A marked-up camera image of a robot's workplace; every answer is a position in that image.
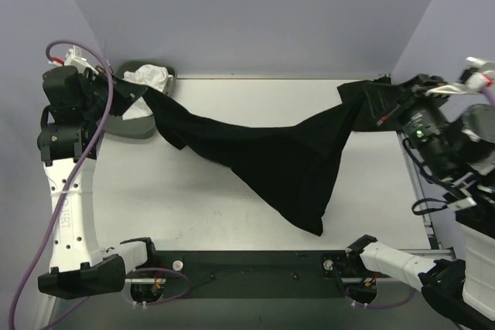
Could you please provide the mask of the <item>grey plastic tray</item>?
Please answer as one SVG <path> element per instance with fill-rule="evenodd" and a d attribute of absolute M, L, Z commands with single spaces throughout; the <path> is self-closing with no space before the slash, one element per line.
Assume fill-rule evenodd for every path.
<path fill-rule="evenodd" d="M 128 61 L 118 67 L 115 76 L 123 79 L 124 72 L 126 71 L 135 72 L 140 66 L 143 66 L 145 64 L 162 66 L 162 67 L 166 67 L 169 70 L 169 72 L 173 75 L 173 85 L 172 85 L 172 89 L 168 92 L 166 96 L 171 96 L 176 85 L 177 72 L 173 67 L 167 66 L 164 63 L 159 63 L 156 61 L 149 62 L 149 61 L 139 61 L 139 60 Z M 130 121 L 124 121 L 122 117 L 110 116 L 106 122 L 105 131 L 108 134 L 112 134 L 114 136 L 118 136 L 121 138 L 144 140 L 150 138 L 156 132 L 155 119 L 153 117 L 153 114 L 150 117 L 144 117 Z"/>

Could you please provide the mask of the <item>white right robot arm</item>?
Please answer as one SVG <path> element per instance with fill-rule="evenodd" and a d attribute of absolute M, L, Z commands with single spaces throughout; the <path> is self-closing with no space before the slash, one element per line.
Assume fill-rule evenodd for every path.
<path fill-rule="evenodd" d="M 435 186 L 411 211 L 430 223 L 452 260 L 416 256 L 365 235 L 346 249 L 357 272 L 394 278 L 418 291 L 443 317 L 468 329 L 494 327 L 494 105 L 473 104 L 454 119 L 447 100 L 485 93 L 492 70 L 469 68 L 460 81 L 419 74 L 396 86 L 369 82 L 373 128 L 397 128 L 418 177 Z"/>

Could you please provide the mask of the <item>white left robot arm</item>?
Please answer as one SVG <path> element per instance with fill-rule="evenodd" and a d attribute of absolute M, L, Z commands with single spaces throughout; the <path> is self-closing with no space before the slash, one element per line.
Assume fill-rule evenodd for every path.
<path fill-rule="evenodd" d="M 91 69 L 55 67 L 43 74 L 49 104 L 37 139 L 54 221 L 47 273 L 38 276 L 40 292 L 76 299 L 119 292 L 134 270 L 152 276 L 159 266 L 149 238 L 126 240 L 102 250 L 94 225 L 93 180 L 97 144 L 106 119 L 123 114 L 143 93 L 142 86 L 114 83 Z"/>

